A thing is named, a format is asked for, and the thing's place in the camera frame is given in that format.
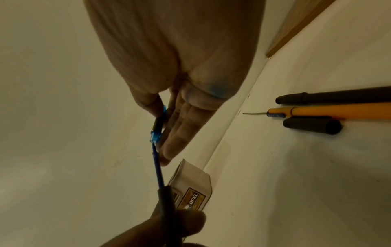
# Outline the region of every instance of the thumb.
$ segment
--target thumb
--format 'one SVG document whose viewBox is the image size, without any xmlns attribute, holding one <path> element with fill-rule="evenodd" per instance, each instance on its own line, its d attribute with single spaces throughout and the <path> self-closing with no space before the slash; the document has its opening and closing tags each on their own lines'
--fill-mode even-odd
<svg viewBox="0 0 391 247">
<path fill-rule="evenodd" d="M 142 92 L 137 89 L 131 88 L 132 96 L 141 108 L 150 112 L 155 118 L 160 117 L 163 114 L 163 102 L 159 94 L 151 94 L 149 92 Z"/>
<path fill-rule="evenodd" d="M 177 210 L 176 219 L 179 234 L 186 237 L 201 231 L 206 216 L 201 211 Z M 161 247 L 163 244 L 162 219 L 161 216 L 156 216 L 118 235 L 101 247 Z"/>
</svg>

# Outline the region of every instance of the white wall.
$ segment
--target white wall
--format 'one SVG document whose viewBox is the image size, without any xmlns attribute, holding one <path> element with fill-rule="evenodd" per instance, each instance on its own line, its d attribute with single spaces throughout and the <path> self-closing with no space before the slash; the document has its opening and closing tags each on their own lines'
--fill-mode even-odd
<svg viewBox="0 0 391 247">
<path fill-rule="evenodd" d="M 292 3 L 268 3 L 242 89 L 164 168 L 166 179 L 182 158 L 206 165 Z M 98 246 L 148 218 L 154 119 L 109 64 L 82 2 L 3 0 L 0 23 L 0 246 Z"/>
</svg>

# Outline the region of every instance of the wooden board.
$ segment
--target wooden board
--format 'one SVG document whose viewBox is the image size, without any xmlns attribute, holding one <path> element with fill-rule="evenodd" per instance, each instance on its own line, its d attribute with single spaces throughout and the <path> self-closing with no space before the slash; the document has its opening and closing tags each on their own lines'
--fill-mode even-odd
<svg viewBox="0 0 391 247">
<path fill-rule="evenodd" d="M 266 53 L 271 57 L 335 0 L 297 0 Z"/>
</svg>

